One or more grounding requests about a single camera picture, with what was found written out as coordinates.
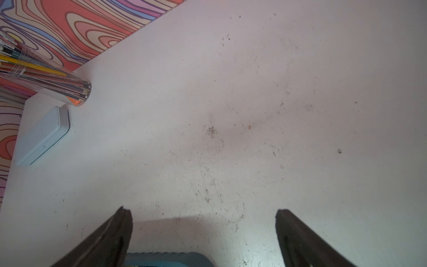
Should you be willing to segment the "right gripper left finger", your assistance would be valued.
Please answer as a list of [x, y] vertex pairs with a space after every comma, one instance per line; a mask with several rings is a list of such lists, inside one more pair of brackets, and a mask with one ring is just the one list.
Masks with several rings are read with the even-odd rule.
[[132, 230], [131, 211], [121, 207], [53, 266], [123, 267]]

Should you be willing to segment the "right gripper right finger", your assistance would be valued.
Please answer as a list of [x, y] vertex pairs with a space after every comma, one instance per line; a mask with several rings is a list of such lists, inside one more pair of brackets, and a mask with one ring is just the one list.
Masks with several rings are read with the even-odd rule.
[[288, 209], [278, 210], [275, 227], [287, 267], [354, 266]]

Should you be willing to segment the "teal storage box tray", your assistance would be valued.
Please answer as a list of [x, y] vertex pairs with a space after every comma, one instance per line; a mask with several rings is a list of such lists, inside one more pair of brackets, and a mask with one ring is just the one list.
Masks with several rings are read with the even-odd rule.
[[124, 267], [214, 267], [200, 253], [128, 253]]

